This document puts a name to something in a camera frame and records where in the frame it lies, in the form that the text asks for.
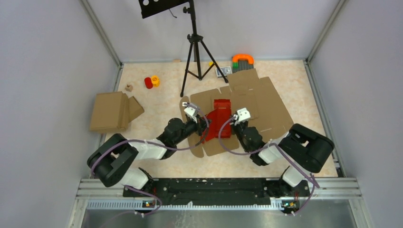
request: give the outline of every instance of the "black tripod stand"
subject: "black tripod stand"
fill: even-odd
[[[225,83],[228,83],[228,79],[224,76],[224,73],[222,72],[221,68],[218,66],[217,62],[214,60],[213,55],[211,55],[210,51],[208,50],[207,46],[203,42],[203,37],[197,34],[196,30],[196,13],[194,11],[194,3],[193,0],[189,0],[189,8],[184,7],[183,8],[184,13],[189,13],[192,19],[192,28],[193,28],[193,34],[188,35],[187,39],[190,42],[190,48],[189,48],[189,55],[188,55],[188,61],[186,62],[186,69],[185,69],[185,76],[183,77],[183,85],[182,85],[182,91],[181,91],[181,97],[183,97],[183,91],[185,89],[185,84],[186,84],[186,77],[189,74],[195,76],[198,78],[200,81],[206,76],[206,74],[211,70],[213,66],[216,66],[218,71],[220,72],[222,78],[224,79]],[[202,75],[202,69],[200,68],[200,55],[199,55],[199,42],[201,45],[203,45],[204,49],[206,50],[207,54],[210,56],[213,64],[209,67],[209,69]],[[189,70],[189,62],[190,58],[192,55],[192,49],[194,46],[194,57],[197,62],[197,75],[194,74]]]

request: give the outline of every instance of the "yellow block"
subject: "yellow block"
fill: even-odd
[[[151,77],[151,82],[153,83],[153,86],[155,86],[155,87],[160,86],[160,79],[158,78],[157,75],[154,75]]]

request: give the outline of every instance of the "white wall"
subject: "white wall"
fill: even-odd
[[[89,0],[117,54],[127,61],[185,60],[188,3],[142,19],[138,0]],[[338,0],[194,0],[198,33],[216,59],[306,58]],[[201,58],[208,59],[202,51]]]
[[[375,227],[402,227],[403,1],[354,0],[340,13],[313,71]]]
[[[0,227],[65,227],[117,73],[79,1],[0,1]]]

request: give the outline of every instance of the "table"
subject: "table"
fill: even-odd
[[[218,62],[219,66],[231,66],[230,61]],[[129,97],[135,96],[143,106],[144,113],[133,120],[128,130],[121,134],[126,138],[153,139],[163,132],[168,121],[181,117],[180,96],[186,63],[139,63],[124,64],[118,91]],[[202,62],[202,73],[209,68],[208,62]],[[270,77],[284,105],[295,123],[325,134],[319,117],[312,90],[302,60],[255,61],[259,77]],[[197,72],[195,62],[189,70]],[[157,75],[160,86],[147,89],[144,78]],[[125,91],[127,84],[132,84],[132,92]],[[188,75],[184,95],[226,86],[222,78],[217,78],[213,68],[206,77],[199,81]],[[187,140],[178,148],[188,147]],[[240,178],[240,177],[280,177],[288,166],[287,161],[279,159],[268,166],[255,165],[249,156],[236,156],[222,153],[211,157],[196,158],[190,151],[176,152],[166,160],[140,160],[132,168],[141,167],[154,178]],[[337,177],[332,156],[326,161],[317,177]]]

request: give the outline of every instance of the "unfolded cardboard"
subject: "unfolded cardboard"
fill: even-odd
[[[186,120],[182,102],[190,101],[198,105],[205,114],[208,114],[213,110],[214,99],[230,98],[233,113],[243,107],[249,110],[252,116],[249,120],[249,126],[256,127],[265,142],[282,136],[290,129],[293,121],[270,78],[259,79],[256,69],[250,69],[228,75],[228,80],[230,85],[221,87],[219,90],[213,89],[193,94],[190,99],[186,96],[183,97],[180,102],[182,119]],[[199,140],[200,137],[197,134],[188,138],[189,145],[195,145]],[[229,139],[223,139],[223,142],[231,150],[239,147],[235,135]],[[204,156],[203,150],[207,156],[225,152],[218,139],[212,139],[201,144],[192,149],[191,152],[194,156],[202,158]]]
[[[120,132],[144,109],[134,97],[122,92],[97,94],[92,111],[90,131],[98,133]]]

